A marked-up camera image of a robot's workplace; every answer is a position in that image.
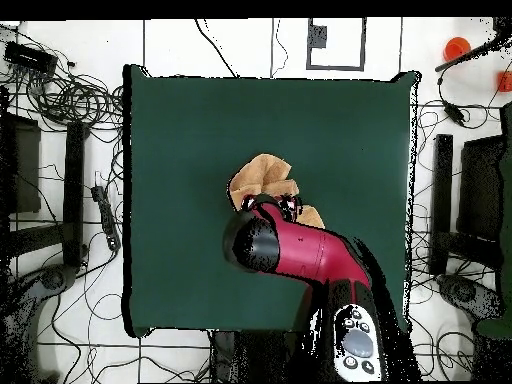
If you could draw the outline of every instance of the black stand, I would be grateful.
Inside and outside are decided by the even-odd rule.
[[[8,92],[0,87],[0,381],[43,382],[37,366],[37,322],[44,302],[71,287],[85,255],[82,237],[84,141],[88,129],[69,123],[66,138],[63,223],[10,232],[15,198],[15,134],[7,113]],[[10,277],[10,259],[62,243],[63,265]]]
[[[512,103],[500,112],[503,135],[468,141],[462,150],[457,232],[450,232],[453,136],[439,134],[435,139],[428,259],[431,275],[446,273],[449,253],[501,269],[502,183],[498,167],[505,146],[512,143]]]

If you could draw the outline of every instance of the red cup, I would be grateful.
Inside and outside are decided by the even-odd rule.
[[[498,72],[496,74],[496,82],[498,84],[498,91],[501,93],[512,91],[512,72]]]
[[[450,62],[469,51],[471,51],[471,46],[468,41],[462,37],[455,37],[446,44],[443,51],[443,57],[446,62]]]

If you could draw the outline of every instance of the black cable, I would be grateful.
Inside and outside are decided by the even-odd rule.
[[[103,264],[98,265],[97,267],[95,267],[95,268],[93,268],[93,269],[91,269],[91,270],[87,271],[87,273],[88,273],[88,274],[90,274],[91,272],[93,272],[93,271],[95,271],[95,270],[97,270],[97,269],[99,269],[99,268],[101,268],[101,267],[103,267],[103,266],[105,266],[105,265],[110,264],[110,263],[111,263],[111,262],[112,262],[112,261],[117,257],[117,254],[118,254],[118,252],[113,253],[113,254],[110,256],[110,258],[109,258],[106,262],[104,262]],[[82,275],[78,275],[78,276],[76,277],[76,280],[78,280],[79,278],[81,278],[81,277],[83,277],[83,276],[84,276],[84,274],[82,274]],[[94,282],[93,282],[93,283],[92,283],[92,284],[87,288],[87,290],[90,290],[90,288],[91,288],[93,285],[94,285]],[[68,308],[67,308],[65,311],[63,311],[63,312],[62,312],[58,317],[56,317],[56,318],[55,318],[55,321],[57,321],[57,320],[58,320],[60,317],[62,317],[62,316],[63,316],[67,311],[69,311],[69,309],[71,309],[74,305],[76,305],[76,304],[80,301],[80,299],[81,299],[83,296],[84,296],[84,295],[83,295],[83,293],[82,293],[82,294],[81,294],[81,295],[80,295],[80,296],[79,296],[79,297],[78,297],[78,298],[77,298],[77,299],[76,299],[76,300],[75,300],[71,305],[69,305],[69,306],[68,306]],[[50,326],[51,326],[51,324],[48,324],[45,328],[43,328],[43,329],[42,329],[42,330],[37,334],[37,337],[39,338],[39,336],[41,336],[41,334],[43,334],[43,332],[45,332],[48,328],[50,328]]]
[[[285,54],[286,54],[286,59],[284,60],[284,63],[283,63],[283,66],[281,66],[280,68],[277,68],[275,70],[275,72],[272,73],[272,78],[274,78],[275,74],[277,74],[280,70],[284,69],[285,66],[286,66],[286,62],[288,62],[288,51],[284,48],[284,46],[281,44],[281,41],[279,41],[279,38],[277,38],[277,36],[279,35],[279,27],[281,26],[281,18],[279,19],[278,23],[277,23],[277,29],[276,29],[276,41],[277,43],[279,44],[279,46],[284,50]]]
[[[196,23],[196,27],[197,29],[199,30],[199,32],[201,33],[201,35],[206,39],[206,41],[208,41],[212,46],[213,48],[215,49],[215,51],[217,52],[217,54],[219,55],[219,57],[221,58],[222,62],[224,63],[224,65],[226,65],[226,67],[229,69],[229,72],[231,73],[231,75],[234,77],[234,78],[239,78],[240,76],[235,74],[233,72],[233,70],[231,69],[231,67],[228,65],[228,63],[226,62],[226,60],[224,59],[224,57],[222,56],[222,53],[220,52],[220,50],[217,48],[217,46],[215,45],[215,43],[210,40],[210,38],[203,32],[203,30],[201,29],[201,27],[199,26],[199,22],[197,21],[197,19],[194,19],[194,22]]]
[[[459,361],[455,361],[453,358],[451,358],[450,356],[446,356],[449,360],[450,360],[450,363],[449,364],[445,364],[443,363],[442,359],[441,359],[441,348],[439,347],[440,344],[441,344],[441,341],[445,338],[445,337],[448,337],[450,335],[457,335],[459,337],[464,337],[466,340],[469,340],[471,343],[473,343],[473,339],[471,339],[467,334],[464,334],[464,333],[461,333],[460,331],[448,331],[446,333],[444,333],[443,335],[441,335],[438,339],[437,339],[437,342],[436,342],[436,358],[437,358],[437,362],[439,364],[439,369],[441,370],[441,373],[443,374],[443,377],[447,380],[447,381],[450,381],[450,379],[448,378],[448,375],[446,374],[444,368],[445,367],[449,367],[449,368],[453,368],[453,364],[457,364],[459,365],[461,368],[465,369],[466,371],[468,372],[472,372],[472,364],[469,362],[468,360],[468,355],[466,355],[464,352],[462,351],[458,351],[457,352],[457,356],[459,358]],[[467,363],[464,364],[463,361],[462,361],[462,358],[464,358]]]
[[[96,279],[98,279],[98,278],[99,278],[99,276],[103,273],[103,271],[105,270],[105,266],[106,266],[106,265],[104,265],[104,266],[101,268],[101,271],[100,271],[100,273],[98,274],[98,277],[96,277]],[[84,298],[85,298],[85,303],[86,303],[86,305],[87,305],[87,308],[88,308],[88,309],[89,309],[89,311],[91,312],[91,315],[94,315],[96,318],[101,319],[101,320],[103,320],[103,321],[111,321],[111,320],[117,319],[117,318],[119,318],[120,316],[122,316],[122,314],[119,314],[119,315],[117,315],[117,316],[116,316],[116,317],[114,317],[114,318],[105,318],[105,317],[101,317],[101,316],[99,316],[98,314],[96,314],[96,312],[94,312],[94,310],[96,309],[96,306],[98,305],[98,303],[96,303],[96,306],[95,306],[94,308],[91,308],[91,306],[89,305],[89,300],[87,299],[87,290],[86,290],[86,288],[85,288],[85,287],[86,287],[86,285],[87,285],[87,273],[85,273],[85,274],[84,274]],[[121,299],[121,296],[119,296],[118,294],[115,294],[115,293],[109,293],[109,294],[105,295],[104,297],[106,297],[106,296],[117,296],[117,297],[119,297],[119,299]]]
[[[94,353],[94,358],[92,358],[92,360],[89,360],[89,356]],[[76,377],[73,381],[71,381],[69,384],[74,384],[76,383],[80,377],[82,377],[87,371],[91,372],[91,366],[92,366],[92,363],[94,362],[94,360],[96,359],[96,354],[97,354],[97,349],[95,347],[92,347],[90,350],[89,350],[89,353],[87,355],[87,368],[85,368],[85,370],[83,370],[81,372],[81,374],[78,375],[78,377]]]
[[[60,334],[59,330],[57,330],[57,327],[55,327],[55,316],[57,315],[57,312],[59,310],[59,307],[60,307],[60,294],[57,296],[57,307],[55,308],[55,311],[53,312],[53,315],[52,315],[52,321],[51,321],[51,326],[53,328],[53,331],[55,332],[55,334],[57,334],[57,336],[59,336],[62,340],[68,342],[70,345],[74,346],[77,350],[78,350],[78,358],[76,358],[76,361],[75,363],[73,364],[73,366],[69,369],[68,373],[66,374],[66,377],[64,378],[64,382],[62,384],[66,384],[66,382],[68,381],[68,378],[69,376],[71,375],[71,372],[73,371],[73,369],[76,367],[76,365],[78,364],[78,361],[80,360],[80,358],[82,357],[82,350],[80,349],[79,346],[77,346],[75,343],[73,343],[71,340],[67,339],[66,337],[64,337],[62,334]]]
[[[98,305],[104,300],[106,299],[107,297],[110,297],[110,296],[117,296],[119,298],[121,298],[121,296],[119,296],[118,294],[116,293],[108,293],[104,296],[102,296],[100,299],[98,299],[98,301],[95,303],[94,307],[91,309],[89,307],[89,304],[87,304],[87,307],[89,307],[90,311],[91,311],[91,315],[89,316],[89,324],[87,325],[87,342],[88,342],[88,345],[89,345],[89,352],[88,352],[88,356],[91,354],[91,321],[92,321],[92,317],[93,316],[96,316],[98,317],[99,319],[103,320],[103,321],[111,321],[113,319],[117,319],[119,318],[120,316],[122,316],[122,313],[117,315],[116,317],[114,318],[104,318],[104,317],[100,317],[99,315],[96,314],[95,310],[96,308],[98,307]],[[89,373],[91,375],[91,381],[94,380],[94,359],[92,359],[90,362],[88,361],[87,363],[87,369],[89,370]]]
[[[103,263],[103,264],[101,264],[101,265],[98,265],[98,266],[94,267],[93,269],[89,269],[89,270],[87,270],[86,272],[83,272],[83,273],[81,273],[81,274],[77,275],[77,276],[76,276],[77,280],[78,280],[79,278],[85,277],[86,275],[90,274],[91,272],[94,272],[94,271],[96,271],[96,270],[100,269],[100,268],[101,268],[101,267],[103,267],[104,265],[108,265],[110,262],[112,262],[112,261],[117,257],[117,253],[118,253],[118,252],[115,252],[114,254],[112,254],[112,256],[110,257],[110,259],[109,259],[106,263]]]
[[[510,67],[510,65],[512,65],[512,61],[510,61],[510,63],[508,64],[505,72],[508,70],[508,68]],[[443,70],[443,72],[441,73],[441,76],[439,77],[438,81],[437,81],[437,88],[438,88],[438,93],[439,93],[439,98],[441,99],[443,105],[445,106],[445,111],[447,112],[447,114],[452,118],[452,120],[457,123],[458,125],[460,125],[461,127],[463,128],[466,128],[466,129],[477,129],[477,128],[480,128],[482,127],[486,122],[487,120],[489,119],[489,116],[491,116],[493,119],[497,120],[496,118],[494,118],[494,116],[490,115],[489,113],[489,107],[491,106],[491,103],[493,102],[494,98],[496,97],[496,95],[498,94],[499,92],[499,85],[498,85],[498,88],[496,89],[494,95],[492,96],[491,98],[491,101],[489,102],[489,104],[486,106],[483,106],[483,105],[478,105],[478,104],[473,104],[473,105],[466,105],[466,106],[461,106],[461,105],[456,105],[454,103],[451,103],[451,102],[448,102],[444,97],[443,97],[443,94],[441,92],[441,85],[444,81],[444,74],[446,73],[446,71],[448,69],[450,69],[450,67],[446,68],[445,70]],[[465,123],[468,122],[470,119],[471,119],[471,113],[469,112],[469,110],[466,110],[466,112],[468,113],[468,118],[467,119],[464,119],[464,116],[461,112],[461,110],[463,110],[464,108],[468,108],[468,107],[473,107],[473,108],[479,108],[479,109],[483,109],[484,112],[485,112],[485,118],[484,118],[484,121],[475,126],[475,127],[470,127],[468,125],[466,125]]]
[[[162,371],[165,371],[165,372],[168,372],[168,373],[172,374],[173,378],[171,378],[170,380],[167,380],[166,383],[172,381],[175,378],[179,378],[182,382],[190,382],[190,383],[200,383],[201,382],[200,380],[197,379],[197,375],[202,373],[203,370],[200,370],[196,375],[194,375],[192,373],[192,371],[182,371],[182,372],[178,373],[176,371],[170,370],[169,368],[166,368],[166,367],[160,365],[158,362],[156,362],[154,359],[152,359],[152,358],[150,358],[148,356],[141,356],[140,358],[136,358],[136,359],[133,359],[131,361],[124,362],[122,364],[111,364],[111,365],[107,365],[107,366],[103,367],[101,369],[101,371],[98,373],[98,375],[92,381],[92,384],[95,384],[95,383],[99,382],[98,379],[100,378],[100,375],[103,373],[103,371],[105,371],[105,370],[107,370],[109,368],[121,368],[121,367],[125,367],[125,366],[131,365],[131,364],[135,364],[135,363],[141,361],[142,359],[151,362],[153,365],[155,365],[156,367],[158,367]],[[192,379],[185,379],[185,378],[182,377],[183,374],[192,374],[193,378]]]
[[[52,179],[52,180],[62,181],[62,182],[65,181],[65,179],[59,174],[59,171],[57,170],[57,165],[55,165],[54,163],[52,163],[50,165],[46,165],[46,166],[41,166],[41,167],[39,167],[37,169],[42,170],[42,169],[48,169],[48,168],[53,168],[55,170],[55,173],[57,174],[57,177],[59,177],[59,178],[49,178],[49,177],[39,177],[39,178],[47,179],[47,180]],[[81,186],[85,187],[88,190],[91,189],[91,187],[89,187],[88,185],[85,185],[85,184],[83,184],[83,183],[81,183],[79,181],[71,181],[71,182],[76,183],[78,185],[81,185]]]
[[[105,130],[109,128],[98,125],[113,124],[112,129],[119,130],[119,123],[116,124],[113,118],[114,116],[118,118],[122,116],[122,87],[117,87],[112,93],[109,93],[107,86],[101,80],[90,75],[73,75],[69,71],[69,66],[65,70],[55,50],[37,42],[25,45],[42,51],[49,51],[59,59],[58,69],[51,78],[43,80],[34,76],[31,72],[19,71],[18,67],[12,66],[11,75],[7,81],[10,82],[14,79],[17,88],[20,88],[21,84],[25,84],[25,95],[33,108],[30,111],[39,113],[51,132],[65,132],[65,130],[53,128],[48,122],[66,125],[68,122],[77,119],[87,123],[91,129]],[[50,85],[57,88],[57,92],[49,92],[47,87]],[[94,133],[92,133],[92,136],[104,143],[112,143],[117,139],[116,137],[114,140],[106,141]]]

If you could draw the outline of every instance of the dark green mat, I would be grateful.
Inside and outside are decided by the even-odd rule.
[[[305,284],[243,273],[221,249],[230,177],[270,153],[292,165],[329,230],[370,248],[406,328],[415,73],[394,83],[150,78],[132,66],[131,79],[134,327],[296,328]]]

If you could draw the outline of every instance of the white tile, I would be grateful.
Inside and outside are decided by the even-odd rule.
[[[58,331],[74,342],[89,343],[90,340],[98,344],[137,345],[138,340],[129,337],[124,330],[121,315],[122,259],[118,258],[107,266],[94,282],[99,272],[91,273],[86,282],[85,278],[77,280],[62,295],[55,321]],[[44,306],[39,320],[39,340],[46,341],[49,337],[55,337],[50,327],[55,307],[54,299]]]
[[[432,288],[437,291],[437,284],[433,283]],[[413,290],[413,293],[411,294],[410,315],[425,327],[425,329],[423,329],[418,323],[412,321],[413,331],[411,333],[411,340],[415,347],[415,353],[430,353],[431,349],[433,349],[433,353],[435,355],[435,345],[443,333],[457,331],[471,337],[471,328],[466,316],[460,310],[457,310],[453,306],[444,302],[437,293],[434,293],[427,302],[414,305],[415,302],[420,303],[427,300],[431,296],[428,292],[428,289],[419,289],[418,296],[415,296],[415,290]],[[449,335],[444,337],[440,342],[440,349],[442,349],[446,354],[455,355],[455,359],[457,359],[456,355],[459,351],[462,351],[467,355],[472,355],[473,353],[472,343],[458,335]],[[423,374],[431,370],[432,357],[419,355],[417,356],[417,359],[423,366],[423,368],[420,367]],[[448,374],[449,379],[469,379],[468,373],[457,364],[454,364],[451,369],[448,367],[444,367],[443,369]],[[441,381],[445,380],[435,356],[432,377]],[[425,380],[432,380],[432,378],[425,377]]]
[[[120,349],[81,346],[80,359],[74,346],[38,345],[39,368],[41,373],[57,371],[59,383],[63,383],[66,375],[67,384],[91,384],[95,381],[107,384],[135,384],[138,380],[138,348]]]
[[[208,19],[206,24],[199,19],[198,24],[235,74],[268,77],[271,19]],[[231,76],[193,19],[146,21],[145,65],[152,76]]]
[[[141,366],[142,383],[181,383],[194,380],[200,371],[208,367],[210,349],[143,347],[142,354],[160,366],[144,359]]]
[[[314,18],[313,25],[327,27],[327,40],[311,51],[312,65],[360,66],[362,18]]]

